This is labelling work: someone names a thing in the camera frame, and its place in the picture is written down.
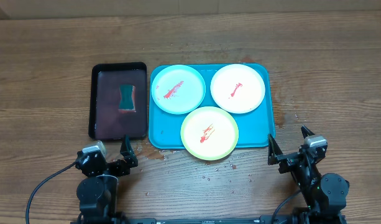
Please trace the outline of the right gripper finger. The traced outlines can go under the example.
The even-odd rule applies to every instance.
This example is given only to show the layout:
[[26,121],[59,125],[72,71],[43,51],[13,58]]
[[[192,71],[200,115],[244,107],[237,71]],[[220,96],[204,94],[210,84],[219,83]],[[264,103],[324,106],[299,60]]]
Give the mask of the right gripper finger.
[[312,132],[310,129],[308,129],[305,125],[301,127],[301,133],[303,135],[303,138],[307,138],[309,136],[313,136],[314,132]]
[[268,165],[278,164],[283,160],[283,152],[278,146],[276,140],[271,134],[268,134],[269,151],[268,151]]

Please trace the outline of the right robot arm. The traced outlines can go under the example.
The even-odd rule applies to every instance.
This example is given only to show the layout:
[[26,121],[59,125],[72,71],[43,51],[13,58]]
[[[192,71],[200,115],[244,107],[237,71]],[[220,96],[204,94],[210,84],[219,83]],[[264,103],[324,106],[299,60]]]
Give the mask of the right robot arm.
[[[267,215],[267,223],[345,223],[341,210],[346,207],[350,183],[336,173],[320,174],[317,164],[326,157],[327,140],[301,127],[304,143],[297,152],[284,154],[274,137],[269,134],[268,164],[278,164],[281,174],[290,173],[299,189]],[[302,194],[305,208],[294,208],[290,215],[279,215],[280,209]]]

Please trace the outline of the light blue plate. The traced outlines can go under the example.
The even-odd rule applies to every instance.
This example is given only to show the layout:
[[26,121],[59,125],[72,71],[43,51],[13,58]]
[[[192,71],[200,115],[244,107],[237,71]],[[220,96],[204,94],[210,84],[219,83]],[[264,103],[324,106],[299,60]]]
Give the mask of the light blue plate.
[[206,84],[196,69],[188,65],[169,65],[152,79],[151,94],[161,110],[185,114],[199,107],[204,100]]

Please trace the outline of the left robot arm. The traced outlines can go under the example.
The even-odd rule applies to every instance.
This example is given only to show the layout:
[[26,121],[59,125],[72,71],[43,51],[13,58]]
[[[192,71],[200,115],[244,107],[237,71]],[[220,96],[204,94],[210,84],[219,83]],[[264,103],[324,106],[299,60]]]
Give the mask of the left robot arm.
[[131,169],[138,166],[129,137],[122,139],[122,159],[108,162],[106,154],[102,141],[77,152],[75,167],[86,176],[76,190],[80,201],[78,223],[129,223],[126,216],[116,209],[119,178],[130,174]]

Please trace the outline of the green and orange sponge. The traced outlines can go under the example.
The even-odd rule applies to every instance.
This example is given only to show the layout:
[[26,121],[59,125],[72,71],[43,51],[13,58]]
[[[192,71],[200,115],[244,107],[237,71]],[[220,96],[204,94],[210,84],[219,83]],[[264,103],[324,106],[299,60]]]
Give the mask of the green and orange sponge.
[[121,85],[119,87],[120,102],[119,102],[119,112],[120,113],[135,113],[135,86],[134,85]]

